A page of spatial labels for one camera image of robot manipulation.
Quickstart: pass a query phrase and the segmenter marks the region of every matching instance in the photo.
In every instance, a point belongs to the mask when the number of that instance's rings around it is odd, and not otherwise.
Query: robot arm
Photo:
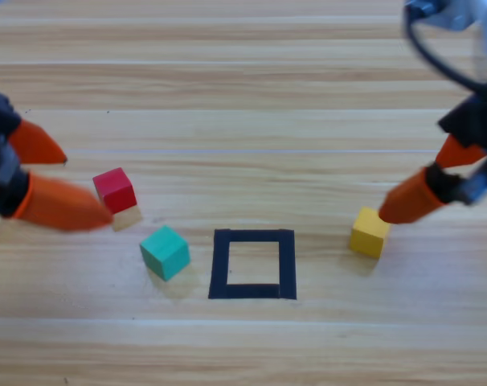
[[[90,191],[21,167],[66,161],[58,144],[40,126],[23,120],[0,94],[0,216],[63,231],[111,223],[112,214]]]
[[[473,95],[439,122],[448,133],[435,161],[392,189],[380,209],[391,224],[413,223],[452,202],[472,205],[487,194],[487,84],[453,70],[432,55],[419,41],[413,23],[462,31],[478,23],[487,51],[487,0],[411,0],[405,9],[407,37],[436,70]],[[444,168],[472,165],[486,160],[468,179],[448,175]]]

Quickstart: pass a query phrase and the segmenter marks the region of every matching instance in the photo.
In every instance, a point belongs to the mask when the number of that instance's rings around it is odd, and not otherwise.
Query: black tape square
[[[279,244],[279,284],[229,284],[230,243],[263,242]],[[295,237],[288,229],[231,230],[216,229],[213,239],[213,264],[209,299],[297,299]]]

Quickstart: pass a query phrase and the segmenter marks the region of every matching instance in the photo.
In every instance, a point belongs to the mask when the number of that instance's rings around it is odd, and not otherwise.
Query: table surface
[[[65,149],[27,166],[138,207],[98,232],[0,221],[0,386],[487,385],[487,198],[348,249],[362,206],[430,163],[467,97],[403,39],[398,1],[11,0],[0,91]],[[473,34],[423,28],[473,70]],[[139,243],[167,225],[167,283]],[[217,228],[295,231],[296,301],[210,300]],[[229,282],[278,280],[273,244]]]

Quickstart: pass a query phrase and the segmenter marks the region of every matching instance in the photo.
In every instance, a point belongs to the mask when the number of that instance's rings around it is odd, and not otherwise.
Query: cube
[[[133,185],[121,167],[93,178],[97,194],[104,205],[116,214],[137,205]]]
[[[147,267],[164,281],[190,263],[188,243],[166,226],[142,241],[140,250]]]
[[[389,231],[389,223],[381,220],[375,209],[363,207],[353,225],[350,249],[379,259]]]

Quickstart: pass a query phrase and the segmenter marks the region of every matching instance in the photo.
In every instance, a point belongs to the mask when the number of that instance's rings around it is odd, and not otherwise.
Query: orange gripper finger
[[[88,231],[113,221],[87,189],[31,172],[26,197],[12,218],[63,231]]]
[[[381,220],[390,224],[414,223],[445,206],[428,187],[426,169],[423,168],[388,193],[379,210]]]
[[[463,147],[454,136],[449,134],[436,156],[436,163],[443,168],[472,165],[486,155],[487,153],[478,145]]]
[[[23,120],[8,137],[21,163],[65,163],[67,156],[42,127]]]

